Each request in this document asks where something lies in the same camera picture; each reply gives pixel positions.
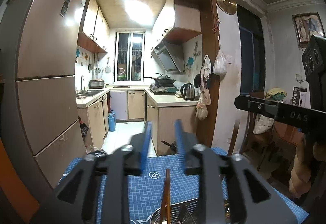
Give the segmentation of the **person's right hand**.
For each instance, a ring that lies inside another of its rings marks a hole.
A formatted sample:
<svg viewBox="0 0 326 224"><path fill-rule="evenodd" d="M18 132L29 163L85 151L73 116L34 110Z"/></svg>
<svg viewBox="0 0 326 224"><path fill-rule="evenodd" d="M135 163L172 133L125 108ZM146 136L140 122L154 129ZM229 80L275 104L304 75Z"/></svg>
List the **person's right hand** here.
<svg viewBox="0 0 326 224"><path fill-rule="evenodd" d="M303 194L311 189L311 170L306 165L306 146L304 138L301 139L296 147L296 155L294 157L294 166L291 170L290 193L295 198L300 198Z"/></svg>

